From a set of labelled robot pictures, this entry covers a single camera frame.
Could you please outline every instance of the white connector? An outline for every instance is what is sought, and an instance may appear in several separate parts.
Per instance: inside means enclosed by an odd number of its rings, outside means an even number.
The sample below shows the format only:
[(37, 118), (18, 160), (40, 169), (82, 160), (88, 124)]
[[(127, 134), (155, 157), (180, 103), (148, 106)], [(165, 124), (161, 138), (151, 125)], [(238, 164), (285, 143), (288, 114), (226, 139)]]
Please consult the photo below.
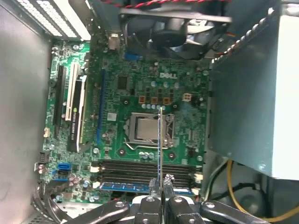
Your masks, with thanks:
[(71, 120), (71, 110), (73, 108), (75, 84), (76, 84), (76, 79), (78, 77), (79, 71), (80, 71), (80, 64), (72, 62), (71, 71), (69, 75), (69, 87), (67, 92), (65, 120)]

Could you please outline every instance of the wire bundle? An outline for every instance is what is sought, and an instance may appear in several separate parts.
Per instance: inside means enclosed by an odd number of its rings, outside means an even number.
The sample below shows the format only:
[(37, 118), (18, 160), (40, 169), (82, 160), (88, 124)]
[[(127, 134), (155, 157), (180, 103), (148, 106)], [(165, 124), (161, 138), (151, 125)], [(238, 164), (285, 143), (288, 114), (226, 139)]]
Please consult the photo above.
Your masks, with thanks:
[[(151, 1), (142, 2), (139, 4), (127, 5), (127, 6), (123, 6), (121, 4), (115, 3), (110, 0), (97, 0), (97, 1), (101, 1), (103, 3), (113, 5), (118, 8), (140, 8), (140, 7), (144, 7), (144, 6), (150, 6), (152, 4), (164, 4), (166, 2), (202, 3), (202, 2), (215, 1), (215, 0), (151, 0)], [(217, 1), (230, 2), (230, 0), (217, 0)]]
[[(228, 160), (228, 169), (227, 169), (227, 179), (228, 179), (228, 190), (229, 190), (229, 194), (235, 204), (235, 206), (242, 212), (245, 212), (247, 214), (249, 214), (244, 208), (242, 208), (242, 206), (237, 202), (235, 195), (234, 195), (234, 191), (233, 191), (233, 186), (232, 186), (232, 168), (233, 168), (233, 161), (232, 160)], [(283, 221), (287, 218), (290, 218), (294, 215), (296, 215), (297, 213), (299, 213), (299, 206), (286, 212), (285, 214), (278, 216), (278, 217), (273, 217), (273, 218), (260, 218), (265, 220), (266, 222), (269, 223), (274, 223), (274, 222), (279, 222), (279, 221)]]

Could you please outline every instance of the chip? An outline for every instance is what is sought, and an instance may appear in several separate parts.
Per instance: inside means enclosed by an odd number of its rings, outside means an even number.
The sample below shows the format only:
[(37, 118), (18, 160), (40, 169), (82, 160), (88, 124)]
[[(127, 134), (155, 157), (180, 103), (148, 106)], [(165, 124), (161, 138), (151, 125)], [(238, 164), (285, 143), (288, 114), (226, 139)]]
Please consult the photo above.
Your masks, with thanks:
[(126, 90), (127, 89), (128, 77), (119, 76), (117, 80), (117, 89)]

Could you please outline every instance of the sata port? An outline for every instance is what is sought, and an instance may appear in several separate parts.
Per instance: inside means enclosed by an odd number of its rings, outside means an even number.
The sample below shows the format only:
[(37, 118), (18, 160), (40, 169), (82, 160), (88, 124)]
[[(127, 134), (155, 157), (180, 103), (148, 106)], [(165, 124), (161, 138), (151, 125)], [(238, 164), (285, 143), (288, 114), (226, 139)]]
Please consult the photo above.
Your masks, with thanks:
[(71, 164), (70, 163), (59, 163), (57, 168), (59, 170), (71, 170)]
[(68, 174), (69, 174), (69, 172), (66, 171), (66, 170), (59, 170), (58, 171), (58, 175), (68, 175)]

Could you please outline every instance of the metal case panel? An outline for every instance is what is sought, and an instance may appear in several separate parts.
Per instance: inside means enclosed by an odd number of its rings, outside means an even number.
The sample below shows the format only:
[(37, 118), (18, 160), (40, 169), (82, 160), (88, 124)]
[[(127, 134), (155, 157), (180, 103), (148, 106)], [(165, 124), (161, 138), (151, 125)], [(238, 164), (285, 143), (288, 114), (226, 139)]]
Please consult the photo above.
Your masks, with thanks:
[(278, 12), (214, 63), (210, 149), (266, 175), (299, 180), (292, 155), (298, 153), (299, 19)]
[(19, 224), (33, 213), (30, 205), (36, 184), (33, 165), (42, 148), (48, 92), (51, 43), (19, 18), (21, 14), (0, 0), (2, 224)]

